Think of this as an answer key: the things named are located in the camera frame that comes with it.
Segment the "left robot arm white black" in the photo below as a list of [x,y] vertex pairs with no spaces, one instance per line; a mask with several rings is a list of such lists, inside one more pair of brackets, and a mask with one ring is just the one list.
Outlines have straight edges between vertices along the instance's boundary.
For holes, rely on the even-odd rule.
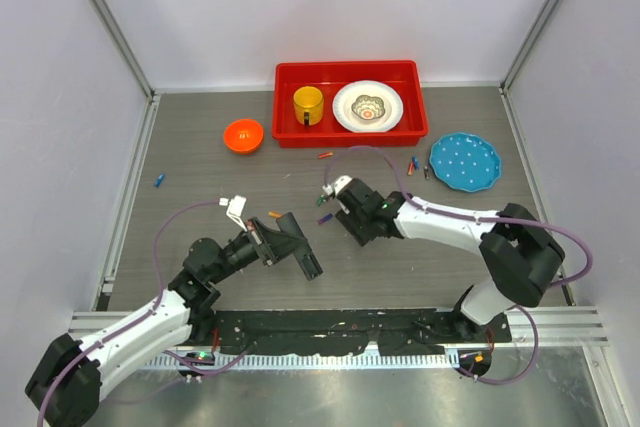
[[271,229],[252,218],[226,246],[196,240],[182,270],[145,306],[80,340],[53,340],[25,387],[38,409],[37,425],[81,426],[130,373],[163,350],[185,341],[205,344],[216,320],[216,284],[255,261],[272,266],[293,257],[307,280],[322,269],[292,213]]

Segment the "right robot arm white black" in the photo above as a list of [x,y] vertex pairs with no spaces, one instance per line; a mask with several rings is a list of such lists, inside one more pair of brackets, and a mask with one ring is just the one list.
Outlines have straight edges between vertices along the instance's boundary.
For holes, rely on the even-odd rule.
[[453,335],[465,342],[477,340],[513,306],[537,307],[565,259],[559,244],[518,204],[471,211],[400,191],[384,197],[347,175],[324,185],[323,194],[338,202],[336,219],[361,246],[377,238],[418,239],[483,259],[488,278],[463,293],[449,321]]

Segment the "black remote control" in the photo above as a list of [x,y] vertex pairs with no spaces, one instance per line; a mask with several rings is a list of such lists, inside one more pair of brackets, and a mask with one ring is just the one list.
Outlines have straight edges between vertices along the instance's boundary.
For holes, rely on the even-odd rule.
[[288,248],[306,279],[312,281],[319,277],[323,270],[293,213],[284,214],[276,220],[276,223],[281,232],[288,236]]

